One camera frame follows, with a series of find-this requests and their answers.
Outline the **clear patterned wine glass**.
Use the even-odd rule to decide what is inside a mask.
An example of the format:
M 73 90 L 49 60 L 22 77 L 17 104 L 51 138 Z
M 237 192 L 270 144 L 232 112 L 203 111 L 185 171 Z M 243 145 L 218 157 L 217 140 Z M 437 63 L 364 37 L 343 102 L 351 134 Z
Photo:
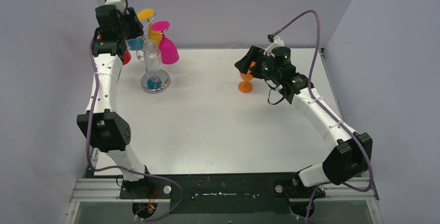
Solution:
M 159 44 L 155 40 L 147 40 L 143 44 L 144 62 L 147 75 L 156 76 L 156 73 L 162 69 L 162 57 Z

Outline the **orange wine glass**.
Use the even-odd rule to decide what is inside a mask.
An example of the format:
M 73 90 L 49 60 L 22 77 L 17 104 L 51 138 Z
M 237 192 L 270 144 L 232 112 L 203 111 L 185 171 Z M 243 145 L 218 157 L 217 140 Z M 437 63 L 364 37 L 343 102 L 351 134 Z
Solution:
M 253 85 L 251 81 L 253 80 L 253 76 L 251 75 L 250 69 L 246 74 L 241 73 L 240 77 L 242 81 L 238 84 L 238 89 L 242 93 L 250 93 L 253 91 Z

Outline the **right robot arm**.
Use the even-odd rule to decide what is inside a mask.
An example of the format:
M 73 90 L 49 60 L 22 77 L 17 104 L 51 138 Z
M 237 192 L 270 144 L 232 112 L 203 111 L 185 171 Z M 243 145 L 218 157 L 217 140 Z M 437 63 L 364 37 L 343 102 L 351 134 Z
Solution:
M 264 80 L 271 91 L 281 94 L 282 101 L 286 100 L 310 121 L 329 149 L 323 162 L 294 174 L 292 189 L 298 197 L 306 197 L 313 186 L 345 185 L 372 168 L 373 140 L 370 135 L 357 132 L 336 116 L 309 78 L 291 63 L 290 48 L 275 47 L 267 52 L 251 46 L 235 63 L 235 68 Z

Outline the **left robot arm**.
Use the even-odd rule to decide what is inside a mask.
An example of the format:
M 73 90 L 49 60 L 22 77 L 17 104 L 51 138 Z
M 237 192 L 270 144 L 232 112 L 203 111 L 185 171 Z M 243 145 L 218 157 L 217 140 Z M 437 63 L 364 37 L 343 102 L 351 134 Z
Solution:
M 86 138 L 87 148 L 96 148 L 114 162 L 123 176 L 122 190 L 142 199 L 155 191 L 147 167 L 130 146 L 131 128 L 116 112 L 116 94 L 127 39 L 143 35 L 134 9 L 102 5 L 95 9 L 99 26 L 90 44 L 93 83 L 85 113 L 76 122 Z

